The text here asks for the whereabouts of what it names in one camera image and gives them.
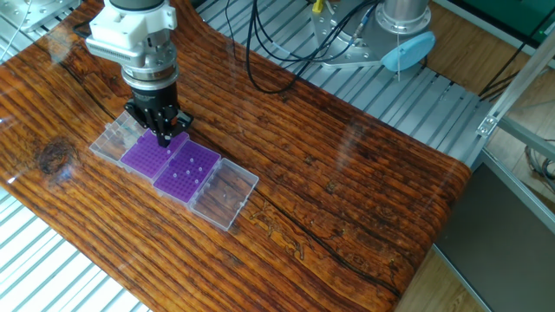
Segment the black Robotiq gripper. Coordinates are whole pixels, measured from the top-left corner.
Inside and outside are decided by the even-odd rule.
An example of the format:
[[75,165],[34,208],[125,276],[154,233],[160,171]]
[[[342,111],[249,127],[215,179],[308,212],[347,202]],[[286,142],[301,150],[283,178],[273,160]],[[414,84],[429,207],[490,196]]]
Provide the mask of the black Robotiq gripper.
[[[192,125],[194,117],[180,110],[176,82],[157,90],[131,88],[131,91],[134,101],[124,105],[126,112],[141,127],[156,135],[159,146],[168,146],[173,138]],[[154,111],[164,107],[165,117]]]

